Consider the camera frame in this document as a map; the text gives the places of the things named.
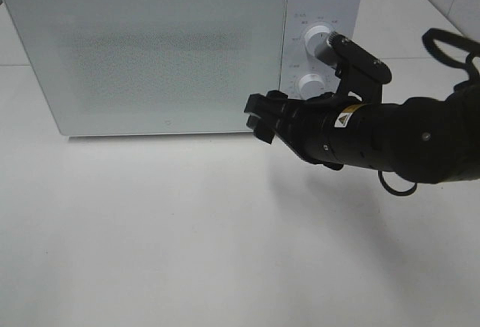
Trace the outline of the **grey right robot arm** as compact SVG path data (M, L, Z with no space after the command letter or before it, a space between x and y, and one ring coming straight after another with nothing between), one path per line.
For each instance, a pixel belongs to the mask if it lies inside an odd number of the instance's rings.
M402 104L332 93L297 100L270 91L252 94L244 111L257 139L278 137L309 164L396 173L417 184L479 178L478 87Z

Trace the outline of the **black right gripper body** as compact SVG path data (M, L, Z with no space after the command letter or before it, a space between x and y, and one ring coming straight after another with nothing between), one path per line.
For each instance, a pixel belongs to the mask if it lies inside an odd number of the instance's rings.
M310 100L271 92L272 130L298 157L332 170L344 165L377 170L379 106L326 93Z

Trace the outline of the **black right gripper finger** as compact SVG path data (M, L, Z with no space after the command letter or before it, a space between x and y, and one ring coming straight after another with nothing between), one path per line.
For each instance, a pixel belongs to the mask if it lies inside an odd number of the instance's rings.
M253 135L264 143L271 144L275 137L277 119L272 117L258 117L249 115L247 127L252 130Z
M251 94L247 99L244 113L252 116L281 116L288 95L278 90L268 91L266 95Z

